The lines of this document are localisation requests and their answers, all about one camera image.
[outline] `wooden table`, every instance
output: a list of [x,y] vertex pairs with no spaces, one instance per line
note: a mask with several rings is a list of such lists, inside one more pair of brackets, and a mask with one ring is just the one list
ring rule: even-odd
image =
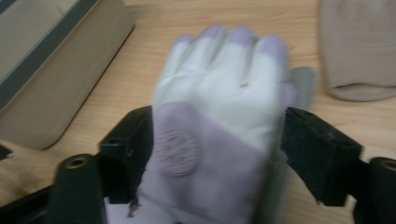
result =
[[[259,35],[281,35],[290,67],[308,65],[318,73],[312,111],[365,146],[363,158],[396,158],[396,98],[351,103],[325,91],[318,47],[317,0],[124,0],[136,27],[91,95],[52,147],[14,150],[0,161],[0,203],[10,203],[52,182],[56,165],[78,153],[95,153],[98,142],[128,112],[150,104],[154,83],[172,40],[198,35],[207,25],[231,28],[248,24]],[[291,172],[281,223],[353,223],[347,208],[317,205],[304,183]]]

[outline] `circular logo patch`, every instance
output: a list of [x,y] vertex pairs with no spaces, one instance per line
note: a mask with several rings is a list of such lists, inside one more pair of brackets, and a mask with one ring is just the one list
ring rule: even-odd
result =
[[184,175],[198,162],[199,149],[193,136],[168,130],[156,143],[155,153],[161,167],[170,175]]

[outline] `beige fabric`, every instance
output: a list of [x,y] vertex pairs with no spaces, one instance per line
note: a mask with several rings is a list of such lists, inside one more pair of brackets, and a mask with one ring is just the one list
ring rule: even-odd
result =
[[396,1],[321,0],[322,56],[330,92],[373,101],[396,96]]

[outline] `lavender glove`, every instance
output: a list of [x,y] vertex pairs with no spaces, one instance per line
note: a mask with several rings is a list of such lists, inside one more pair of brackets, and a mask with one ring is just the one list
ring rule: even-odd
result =
[[[217,24],[176,39],[155,88],[155,147],[134,223],[250,222],[293,102],[286,68],[281,39],[246,26],[227,34]],[[153,204],[167,215],[137,221]]]

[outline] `beige box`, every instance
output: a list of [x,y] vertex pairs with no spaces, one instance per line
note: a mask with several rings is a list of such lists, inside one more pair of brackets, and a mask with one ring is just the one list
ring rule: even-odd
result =
[[0,140],[49,147],[134,24],[121,0],[6,0],[0,13]]

